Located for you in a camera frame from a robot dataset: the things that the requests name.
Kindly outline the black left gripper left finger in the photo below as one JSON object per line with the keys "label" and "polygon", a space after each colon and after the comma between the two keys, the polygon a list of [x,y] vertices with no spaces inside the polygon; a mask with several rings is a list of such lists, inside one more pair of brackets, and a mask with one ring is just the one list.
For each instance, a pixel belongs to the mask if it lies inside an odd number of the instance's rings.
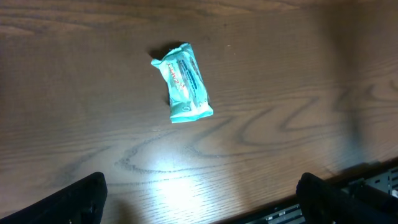
{"label": "black left gripper left finger", "polygon": [[58,192],[1,219],[1,224],[99,224],[108,190],[94,172]]}

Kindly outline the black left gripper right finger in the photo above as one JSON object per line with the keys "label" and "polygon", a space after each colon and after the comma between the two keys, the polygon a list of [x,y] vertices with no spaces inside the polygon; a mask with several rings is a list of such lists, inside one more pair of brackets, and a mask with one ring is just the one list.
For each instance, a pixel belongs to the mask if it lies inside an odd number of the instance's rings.
{"label": "black left gripper right finger", "polygon": [[344,192],[306,172],[296,188],[297,200],[307,223],[397,223],[397,198],[364,182]]}

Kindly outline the teal snack wrapper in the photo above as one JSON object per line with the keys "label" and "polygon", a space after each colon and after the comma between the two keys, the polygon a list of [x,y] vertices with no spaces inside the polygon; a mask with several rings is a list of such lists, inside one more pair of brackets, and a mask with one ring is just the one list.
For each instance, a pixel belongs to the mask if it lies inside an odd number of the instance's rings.
{"label": "teal snack wrapper", "polygon": [[162,59],[153,59],[169,91],[170,120],[185,123],[212,116],[210,98],[191,44],[183,43]]}

